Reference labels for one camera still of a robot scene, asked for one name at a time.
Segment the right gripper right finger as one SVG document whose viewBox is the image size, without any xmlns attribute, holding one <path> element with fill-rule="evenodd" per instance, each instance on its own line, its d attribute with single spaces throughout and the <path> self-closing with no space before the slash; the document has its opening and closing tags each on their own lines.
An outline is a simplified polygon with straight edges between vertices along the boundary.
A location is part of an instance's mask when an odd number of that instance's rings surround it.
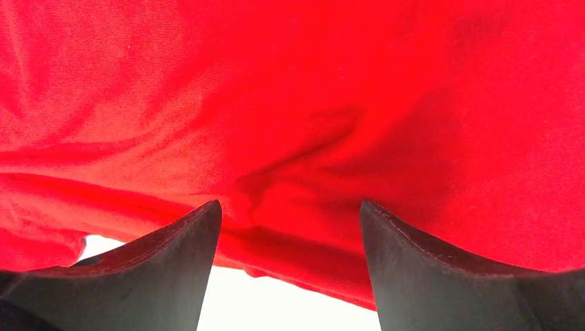
<svg viewBox="0 0 585 331">
<path fill-rule="evenodd" d="M 465 251 L 372 201 L 359 211 L 382 330 L 583 330 L 584 271 L 543 272 Z"/>
</svg>

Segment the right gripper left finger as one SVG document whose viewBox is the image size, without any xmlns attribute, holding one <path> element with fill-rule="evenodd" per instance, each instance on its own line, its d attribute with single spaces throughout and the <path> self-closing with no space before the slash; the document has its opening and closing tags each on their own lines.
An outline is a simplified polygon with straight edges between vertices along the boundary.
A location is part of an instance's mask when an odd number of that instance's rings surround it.
<svg viewBox="0 0 585 331">
<path fill-rule="evenodd" d="M 218 201 L 70 267 L 1 272 L 2 330 L 196 330 Z"/>
</svg>

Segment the red t-shirt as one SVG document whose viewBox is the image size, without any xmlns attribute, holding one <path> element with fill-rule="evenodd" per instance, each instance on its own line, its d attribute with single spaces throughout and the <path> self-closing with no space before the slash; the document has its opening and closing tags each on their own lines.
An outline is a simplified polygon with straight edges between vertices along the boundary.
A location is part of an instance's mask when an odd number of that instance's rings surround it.
<svg viewBox="0 0 585 331">
<path fill-rule="evenodd" d="M 210 200 L 218 265 L 368 309 L 364 200 L 582 268 L 584 2 L 1 2 L 3 269 Z"/>
</svg>

